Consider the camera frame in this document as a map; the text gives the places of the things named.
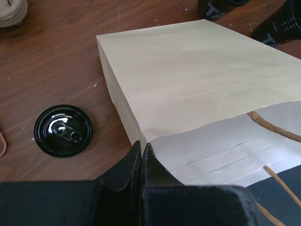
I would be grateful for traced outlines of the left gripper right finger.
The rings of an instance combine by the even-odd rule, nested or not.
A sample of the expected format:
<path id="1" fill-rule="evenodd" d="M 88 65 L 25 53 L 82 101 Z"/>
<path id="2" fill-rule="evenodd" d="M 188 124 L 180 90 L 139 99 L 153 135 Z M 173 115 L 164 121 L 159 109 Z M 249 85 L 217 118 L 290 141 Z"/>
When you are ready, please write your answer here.
<path id="1" fill-rule="evenodd" d="M 142 226 L 262 226 L 251 193 L 240 186 L 186 186 L 164 166 L 148 143 L 141 162 Z"/>

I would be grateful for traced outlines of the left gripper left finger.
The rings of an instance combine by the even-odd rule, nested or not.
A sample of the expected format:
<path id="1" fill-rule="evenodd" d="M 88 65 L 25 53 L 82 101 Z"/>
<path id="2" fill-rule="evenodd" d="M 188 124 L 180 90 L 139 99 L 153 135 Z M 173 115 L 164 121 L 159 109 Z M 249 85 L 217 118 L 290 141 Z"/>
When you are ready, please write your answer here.
<path id="1" fill-rule="evenodd" d="M 134 226 L 141 147 L 94 180 L 6 182 L 0 185 L 3 226 Z"/>

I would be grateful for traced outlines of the brown paper bag with handles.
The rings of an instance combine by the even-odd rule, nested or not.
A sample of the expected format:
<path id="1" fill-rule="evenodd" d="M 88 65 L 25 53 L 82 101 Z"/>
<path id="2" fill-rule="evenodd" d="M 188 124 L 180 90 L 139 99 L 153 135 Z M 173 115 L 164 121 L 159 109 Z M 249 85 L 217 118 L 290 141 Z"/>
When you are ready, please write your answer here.
<path id="1" fill-rule="evenodd" d="M 186 185 L 237 185 L 288 226 L 301 209 L 301 61 L 200 20 L 97 36 L 105 81 L 131 143 Z"/>

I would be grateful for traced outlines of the black coffee cup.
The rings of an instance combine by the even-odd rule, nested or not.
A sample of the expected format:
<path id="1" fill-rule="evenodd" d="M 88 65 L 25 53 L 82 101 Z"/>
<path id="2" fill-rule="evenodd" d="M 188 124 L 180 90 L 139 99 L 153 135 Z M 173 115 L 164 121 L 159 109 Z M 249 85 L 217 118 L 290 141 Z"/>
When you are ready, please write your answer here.
<path id="1" fill-rule="evenodd" d="M 261 22 L 251 38 L 271 47 L 301 39 L 301 1 L 287 0 Z"/>
<path id="2" fill-rule="evenodd" d="M 199 0 L 197 6 L 198 19 L 214 22 L 249 2 L 250 0 Z"/>

